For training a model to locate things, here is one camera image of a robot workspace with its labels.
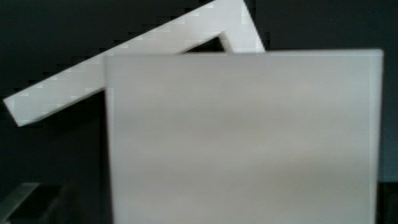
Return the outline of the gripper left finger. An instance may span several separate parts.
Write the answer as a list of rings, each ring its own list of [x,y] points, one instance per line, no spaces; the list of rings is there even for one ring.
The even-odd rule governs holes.
[[[0,202],[0,224],[49,224],[62,186],[25,182]]]

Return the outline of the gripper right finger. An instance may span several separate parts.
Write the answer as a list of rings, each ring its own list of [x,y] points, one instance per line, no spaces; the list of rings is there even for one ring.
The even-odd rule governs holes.
[[[398,224],[398,182],[378,183],[376,224]]]

